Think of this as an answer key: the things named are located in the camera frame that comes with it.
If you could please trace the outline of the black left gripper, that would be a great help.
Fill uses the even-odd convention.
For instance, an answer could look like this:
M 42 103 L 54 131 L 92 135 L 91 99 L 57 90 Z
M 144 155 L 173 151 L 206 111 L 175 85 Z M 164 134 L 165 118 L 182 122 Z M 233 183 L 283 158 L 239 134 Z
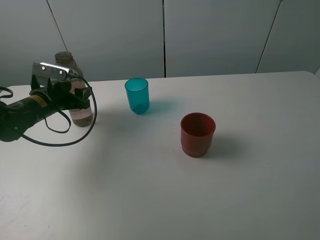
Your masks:
M 89 97 L 92 95 L 91 87 L 75 88 L 71 93 L 72 82 L 70 80 L 58 81 L 51 79 L 31 77 L 30 96 L 38 96 L 46 106 L 58 110 L 83 110 L 91 106 Z

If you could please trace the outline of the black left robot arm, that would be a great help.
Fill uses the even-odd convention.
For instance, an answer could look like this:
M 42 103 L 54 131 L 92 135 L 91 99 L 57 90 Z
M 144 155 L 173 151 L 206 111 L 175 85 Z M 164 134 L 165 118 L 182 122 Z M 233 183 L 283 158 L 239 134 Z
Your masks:
M 45 147 L 67 147 L 84 140 L 92 131 L 98 115 L 97 101 L 90 84 L 81 76 L 71 74 L 71 79 L 52 80 L 47 78 L 41 86 L 35 75 L 31 80 L 29 96 L 11 104 L 0 102 L 0 140 L 13 142 L 23 138 L 31 143 Z M 25 132 L 40 121 L 48 125 L 47 118 L 58 113 L 64 117 L 68 126 L 71 119 L 64 113 L 68 110 L 84 109 L 90 106 L 92 97 L 94 115 L 88 131 L 79 139 L 67 143 L 46 143 L 35 140 Z

